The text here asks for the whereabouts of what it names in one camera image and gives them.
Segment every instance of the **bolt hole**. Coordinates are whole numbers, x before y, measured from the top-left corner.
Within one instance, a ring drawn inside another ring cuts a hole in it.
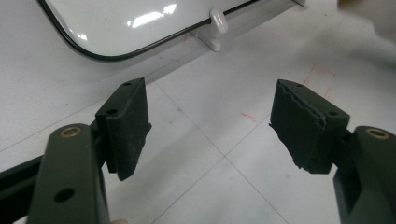
[[[57,203],[64,203],[67,200],[71,199],[74,194],[75,191],[73,189],[63,189],[55,195],[54,200]]]
[[[378,129],[367,129],[368,134],[370,134],[374,138],[378,139],[388,139],[389,135],[381,130]]]
[[[61,137],[69,138],[78,135],[81,132],[79,127],[70,127],[61,131]]]
[[[107,110],[107,114],[109,114],[109,115],[117,114],[117,112],[118,111],[116,109]]]

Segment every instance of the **white tile floor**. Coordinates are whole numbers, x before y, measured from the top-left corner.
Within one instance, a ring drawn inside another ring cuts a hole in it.
[[[395,45],[377,37],[370,22],[337,12],[336,1],[307,1],[306,7],[294,7],[230,40],[220,53],[189,35],[187,41],[190,54],[156,71],[146,70],[159,61],[160,52],[131,68],[129,63],[95,62],[97,76],[74,70],[64,79],[2,75],[1,112],[6,116],[1,123],[12,132],[2,128],[0,170],[42,153],[57,127],[90,123],[119,84],[149,74],[153,128],[133,177],[120,182],[106,174],[112,219],[339,223],[335,168],[330,175],[299,170],[268,127],[276,80],[304,83],[343,108],[352,117],[350,131],[364,124],[396,133]],[[60,80],[64,89],[51,87],[59,87]],[[19,92],[26,86],[21,81],[33,83]],[[38,98],[26,99],[29,94]],[[31,117],[11,121],[23,115]]]

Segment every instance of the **red mark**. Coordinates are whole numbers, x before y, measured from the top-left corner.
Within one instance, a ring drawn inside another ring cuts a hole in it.
[[[183,44],[181,45],[182,48],[186,44],[186,41],[187,41],[187,34],[184,34],[184,36],[183,36]]]
[[[154,57],[163,60],[163,56],[161,56],[160,53],[157,51],[154,51]]]
[[[248,119],[254,121],[254,122],[257,122],[257,119],[249,114],[241,113],[241,115],[244,116],[245,118],[248,118]]]
[[[336,77],[337,75],[325,64],[314,63],[303,84],[306,87],[310,86],[309,88],[313,91],[325,92],[324,97],[329,99],[332,94],[332,84]]]
[[[331,94],[332,94],[332,86],[327,88],[326,93],[324,94],[324,97],[329,100]]]

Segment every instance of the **floor tile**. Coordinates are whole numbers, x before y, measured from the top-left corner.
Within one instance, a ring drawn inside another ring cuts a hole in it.
[[[223,159],[154,223],[286,222]]]
[[[269,114],[276,83],[277,68],[264,68],[264,56],[238,44],[208,52],[157,81],[224,154]]]
[[[152,129],[134,175],[106,175],[110,215],[128,223],[154,221],[222,158],[154,83],[148,104]]]
[[[339,223],[333,172],[299,170],[266,119],[227,158],[289,224]]]

